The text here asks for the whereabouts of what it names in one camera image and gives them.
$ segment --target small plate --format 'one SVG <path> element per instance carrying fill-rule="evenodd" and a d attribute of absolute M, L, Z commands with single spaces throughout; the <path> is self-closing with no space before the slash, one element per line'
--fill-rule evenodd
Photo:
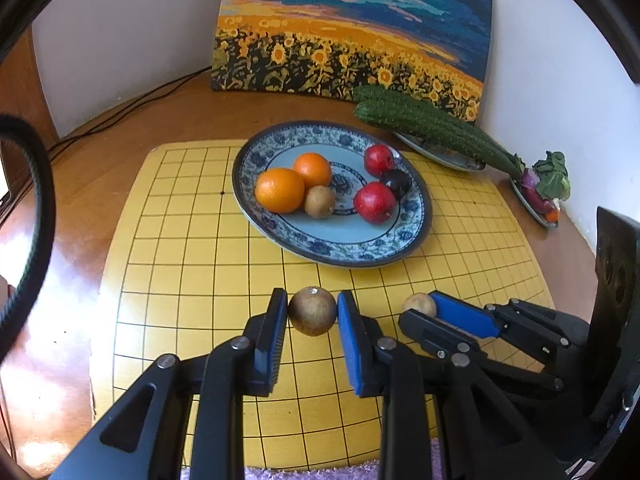
<path fill-rule="evenodd" d="M 232 171 L 234 193 L 242 212 L 267 238 L 314 262 L 339 267 L 377 267 L 414 252 L 431 227 L 431 199 L 414 167 L 393 148 L 396 168 L 409 174 L 412 188 L 392 217 L 382 225 L 364 221 L 353 208 L 353 197 L 376 180 L 364 169 L 364 151 L 380 140 L 364 132 L 320 121 L 278 124 L 257 134 L 242 147 Z M 269 168 L 291 168 L 303 153 L 326 158 L 334 176 L 334 214 L 313 219 L 304 212 L 277 215 L 254 196 L 255 181 Z"/>
<path fill-rule="evenodd" d="M 516 193 L 516 196 L 520 199 L 524 207 L 527 208 L 527 211 L 529 211 L 530 215 L 533 216 L 533 218 L 535 218 L 540 225 L 543 225 L 547 229 L 556 229 L 558 227 L 558 222 L 547 222 L 544 215 L 541 215 L 531 207 L 529 202 L 527 202 L 527 199 L 524 198 L 524 195 L 520 191 L 520 184 L 516 183 L 516 181 L 514 181 L 513 179 L 509 179 L 509 182 L 511 182 L 511 187 Z"/>
<path fill-rule="evenodd" d="M 420 137 L 401 134 L 399 132 L 393 132 L 393 134 L 398 139 L 402 140 L 402 142 L 404 142 L 407 146 L 413 148 L 416 152 L 424 155 L 427 158 L 430 158 L 438 164 L 446 166 L 447 168 L 451 168 L 452 170 L 473 173 L 476 171 L 484 170 L 486 166 L 484 162 L 478 162 L 477 160 L 473 160 L 466 155 L 462 155 L 462 153 L 448 150 L 447 148 L 443 148 L 442 146 L 438 146 L 437 144 L 431 144 L 430 142 L 427 142 Z"/>

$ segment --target kiwi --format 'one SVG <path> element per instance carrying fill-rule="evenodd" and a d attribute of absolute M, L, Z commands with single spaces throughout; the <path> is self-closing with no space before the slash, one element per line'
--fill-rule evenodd
<path fill-rule="evenodd" d="M 334 212 L 335 191 L 325 186 L 313 186 L 306 192 L 305 213 L 311 218 L 327 218 Z"/>
<path fill-rule="evenodd" d="M 436 302 L 429 294 L 424 292 L 416 292 L 404 300 L 402 311 L 404 312 L 410 308 L 421 312 L 425 316 L 436 317 L 438 315 Z"/>
<path fill-rule="evenodd" d="M 289 301 L 289 320 L 293 327 L 305 335 L 318 336 L 329 331 L 338 316 L 335 299 L 328 290 L 319 286 L 306 286 Z"/>

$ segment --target grid board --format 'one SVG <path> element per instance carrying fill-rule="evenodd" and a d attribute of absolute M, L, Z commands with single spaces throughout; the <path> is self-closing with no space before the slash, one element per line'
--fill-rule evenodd
<path fill-rule="evenodd" d="M 95 309 L 91 378 L 102 416 L 160 354 L 207 354 L 265 311 L 273 287 L 292 295 L 320 285 L 351 289 L 385 335 L 398 329 L 404 299 L 434 289 L 476 306 L 518 297 L 552 300 L 535 257 L 500 193 L 484 176 L 448 170 L 405 153 L 424 177 L 433 226 L 415 253 L 389 266 L 343 269 L 281 250 L 242 215 L 230 173 L 243 140 L 165 144 L 146 158 L 114 234 Z M 481 341 L 501 362 L 542 366 L 502 340 Z M 437 435 L 426 397 L 430 435 Z M 189 464 L 198 397 L 188 427 Z M 278 383 L 268 399 L 244 400 L 245 463 L 307 469 L 378 456 L 380 399 L 349 386 L 337 325 L 311 338 L 286 329 Z"/>

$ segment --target orange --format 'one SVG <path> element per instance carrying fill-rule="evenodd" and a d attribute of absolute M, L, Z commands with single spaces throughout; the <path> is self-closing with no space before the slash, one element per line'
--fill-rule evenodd
<path fill-rule="evenodd" d="M 295 171 L 273 168 L 255 182 L 255 199 L 273 213 L 293 213 L 305 198 L 305 183 Z"/>
<path fill-rule="evenodd" d="M 313 186 L 328 186 L 331 182 L 331 165 L 322 155 L 303 153 L 293 163 L 293 171 L 305 181 L 307 189 Z"/>

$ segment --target painting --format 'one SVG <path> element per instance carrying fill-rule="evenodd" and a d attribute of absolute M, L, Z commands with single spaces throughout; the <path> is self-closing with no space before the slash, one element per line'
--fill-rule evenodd
<path fill-rule="evenodd" d="M 478 113 L 492 0 L 222 0 L 212 89 L 351 99 L 381 84 Z"/>

